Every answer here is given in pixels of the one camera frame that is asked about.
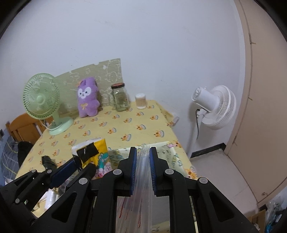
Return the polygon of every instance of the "tile floor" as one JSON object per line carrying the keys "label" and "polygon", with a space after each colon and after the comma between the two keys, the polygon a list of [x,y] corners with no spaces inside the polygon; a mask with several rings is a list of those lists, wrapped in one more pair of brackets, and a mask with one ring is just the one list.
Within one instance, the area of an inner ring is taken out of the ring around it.
{"label": "tile floor", "polygon": [[258,212],[251,189],[221,149],[192,158],[191,163],[199,177],[208,178],[245,216]]}

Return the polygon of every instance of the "door frame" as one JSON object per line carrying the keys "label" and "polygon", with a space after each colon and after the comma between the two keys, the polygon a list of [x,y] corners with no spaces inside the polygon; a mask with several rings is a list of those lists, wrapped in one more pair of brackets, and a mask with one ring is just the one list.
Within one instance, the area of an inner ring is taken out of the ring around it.
{"label": "door frame", "polygon": [[228,155],[232,144],[234,143],[236,139],[236,135],[239,131],[240,125],[242,123],[245,110],[247,107],[247,101],[249,97],[250,92],[250,86],[251,86],[251,78],[252,78],[252,48],[251,48],[251,37],[250,37],[250,30],[247,22],[247,18],[245,15],[245,12],[243,10],[242,4],[240,0],[234,0],[234,3],[236,5],[237,11],[239,13],[239,17],[241,20],[242,30],[243,30],[243,36],[244,36],[244,44],[245,44],[245,79],[244,79],[244,86],[243,86],[243,93],[241,98],[241,103],[239,106],[238,114],[235,120],[235,124],[233,127],[233,130],[231,132],[229,141],[227,142],[226,148],[224,150],[224,153]]}

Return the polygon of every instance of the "green fan base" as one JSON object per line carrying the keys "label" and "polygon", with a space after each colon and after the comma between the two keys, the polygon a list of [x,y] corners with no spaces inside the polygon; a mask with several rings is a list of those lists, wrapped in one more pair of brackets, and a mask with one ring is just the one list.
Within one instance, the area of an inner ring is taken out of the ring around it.
{"label": "green fan base", "polygon": [[74,121],[71,117],[68,116],[59,118],[59,122],[61,122],[60,126],[58,124],[51,125],[49,130],[51,135],[58,135],[62,132],[65,132],[73,124]]}

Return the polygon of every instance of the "green wallpaper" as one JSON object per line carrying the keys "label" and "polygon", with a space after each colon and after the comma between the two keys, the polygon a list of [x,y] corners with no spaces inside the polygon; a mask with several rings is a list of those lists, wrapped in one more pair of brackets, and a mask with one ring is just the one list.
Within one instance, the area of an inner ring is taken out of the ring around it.
{"label": "green wallpaper", "polygon": [[82,79],[95,77],[99,87],[98,100],[102,106],[113,105],[110,86],[123,82],[121,60],[102,61],[99,64],[87,65],[56,77],[61,92],[61,106],[59,114],[66,114],[78,110],[77,87]]}

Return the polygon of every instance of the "baseboard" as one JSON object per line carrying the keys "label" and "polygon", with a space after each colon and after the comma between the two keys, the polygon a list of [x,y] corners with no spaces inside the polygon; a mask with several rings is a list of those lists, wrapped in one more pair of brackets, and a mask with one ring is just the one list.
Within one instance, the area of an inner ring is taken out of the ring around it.
{"label": "baseboard", "polygon": [[226,148],[225,143],[221,143],[221,144],[209,147],[209,148],[205,148],[205,149],[202,149],[202,150],[199,150],[199,151],[192,152],[190,158],[194,158],[194,157],[197,157],[197,156],[200,156],[200,155],[204,155],[204,154],[207,154],[207,153],[209,153],[211,151],[218,150],[218,149],[225,150],[225,148]]}

